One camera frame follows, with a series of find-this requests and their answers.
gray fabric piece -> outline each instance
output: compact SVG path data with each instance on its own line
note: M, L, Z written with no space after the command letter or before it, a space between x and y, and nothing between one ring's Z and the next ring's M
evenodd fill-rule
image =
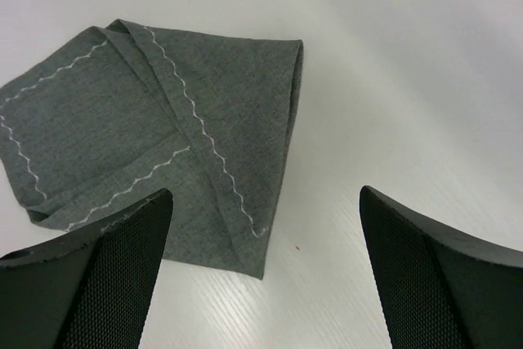
M168 188L167 259L261 278L301 68L298 40L116 20L0 89L0 157L40 226L78 229Z

fabric fold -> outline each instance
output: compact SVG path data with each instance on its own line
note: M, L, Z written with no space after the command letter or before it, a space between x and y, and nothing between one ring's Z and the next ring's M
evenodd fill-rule
M116 20L0 89L0 157L40 226L77 229L168 188L167 259L261 278L301 69L299 40Z

black plastic part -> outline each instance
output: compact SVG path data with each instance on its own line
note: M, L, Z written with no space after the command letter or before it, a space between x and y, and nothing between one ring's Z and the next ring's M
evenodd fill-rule
M360 215L395 349L523 348L523 253L364 187Z
M138 347L171 217L161 190L0 258L0 347Z

